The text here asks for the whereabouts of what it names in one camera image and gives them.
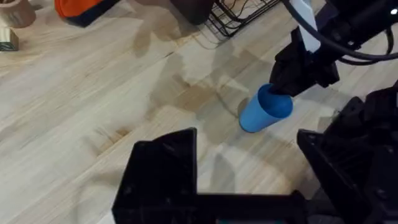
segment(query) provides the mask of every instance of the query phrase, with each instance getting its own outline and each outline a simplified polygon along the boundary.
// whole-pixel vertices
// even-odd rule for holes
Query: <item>cup rim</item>
[[[285,119],[285,118],[288,118],[288,117],[292,114],[292,112],[293,112],[293,99],[292,99],[292,97],[289,96],[289,95],[283,95],[283,96],[286,96],[287,99],[289,99],[289,103],[291,104],[291,109],[289,110],[289,112],[288,112],[285,116],[278,116],[278,115],[270,114],[270,113],[268,112],[268,109],[265,109],[265,108],[261,105],[261,103],[260,103],[260,101],[259,101],[259,95],[260,95],[261,91],[264,91],[265,87],[267,87],[267,86],[271,87],[271,86],[272,86],[272,83],[264,84],[264,85],[261,86],[261,87],[258,89],[258,91],[257,91],[257,101],[258,101],[258,103],[259,103],[261,109],[262,109],[264,112],[266,112],[269,116],[272,116],[272,117],[274,117],[274,118],[277,118],[277,119]]]

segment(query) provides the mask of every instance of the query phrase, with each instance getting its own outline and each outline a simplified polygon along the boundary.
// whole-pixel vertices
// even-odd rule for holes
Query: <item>black mechanical part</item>
[[[309,203],[299,192],[198,194],[194,128],[134,145],[112,211],[117,224],[214,224],[222,220],[305,224],[308,213],[336,213],[330,202]]]
[[[391,10],[398,7],[395,0],[365,1],[367,4],[364,1],[339,2],[330,1],[318,13],[317,34],[351,51],[360,49],[362,44],[398,21],[398,16],[391,14]],[[295,29],[292,43],[275,56],[270,79],[274,84],[270,91],[275,94],[296,96],[315,84],[325,88],[339,81],[335,62],[345,53],[324,42],[316,52],[306,52],[300,36],[300,31]],[[380,60],[374,57],[371,62]]]
[[[137,142],[112,211],[117,224],[215,224],[323,214],[346,224],[398,222],[398,86],[353,98],[323,134],[297,142],[329,201],[291,195],[198,194],[196,129]]]

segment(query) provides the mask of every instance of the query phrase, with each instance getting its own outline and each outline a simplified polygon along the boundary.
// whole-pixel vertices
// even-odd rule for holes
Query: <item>orange object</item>
[[[86,27],[120,0],[55,0],[55,10],[72,24]]]

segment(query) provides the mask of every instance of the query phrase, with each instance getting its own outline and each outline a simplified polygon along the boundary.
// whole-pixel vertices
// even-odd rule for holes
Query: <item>wood grain surface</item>
[[[201,192],[309,197],[316,178],[297,130],[323,129],[352,96],[397,79],[398,61],[339,64],[341,82],[309,89],[291,117],[248,134],[238,113],[296,26],[282,5],[216,47],[166,0],[122,0],[86,29],[59,19],[51,0],[31,3],[37,20],[16,30],[20,51],[0,53],[3,224],[113,223],[133,144],[191,126]],[[364,50],[385,52],[384,35]]]

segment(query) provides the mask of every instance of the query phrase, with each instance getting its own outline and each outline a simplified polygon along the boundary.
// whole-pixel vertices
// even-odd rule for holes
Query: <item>black cable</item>
[[[281,0],[282,3],[285,5],[286,9],[289,11],[289,13],[293,16],[293,18],[308,32],[310,33],[314,38],[319,40],[321,43],[327,45],[331,49],[343,54],[343,55],[349,55],[353,58],[356,59],[361,59],[361,60],[370,60],[370,61],[386,61],[386,60],[393,60],[398,58],[398,53],[394,54],[389,54],[389,55],[371,55],[371,54],[365,54],[361,52],[355,52],[353,50],[350,50],[344,46],[341,46],[340,44],[337,44],[336,42],[324,37],[321,35],[318,31],[316,31],[309,23],[306,22],[306,20],[295,10],[293,5],[289,2],[289,0]]]
[[[386,33],[386,37],[387,37],[387,43],[388,43],[388,47],[387,47],[387,52],[386,55],[391,54],[392,49],[394,48],[394,33],[392,33],[391,27],[385,30]],[[380,61],[378,60],[373,60],[373,61],[365,61],[365,62],[359,62],[359,61],[355,61],[355,60],[350,60],[347,58],[340,58],[338,59],[340,62],[343,62],[345,64],[348,65],[355,65],[355,66],[366,66],[366,65],[373,65],[375,63],[378,63]]]
[[[243,6],[242,6],[242,8],[241,8],[241,11],[238,13],[238,15],[236,16],[236,17],[239,17],[239,16],[241,16],[241,14],[242,14],[242,12],[243,12],[243,10],[244,10],[244,7],[246,6],[246,4],[249,2],[249,0],[245,0],[245,2],[243,3]]]

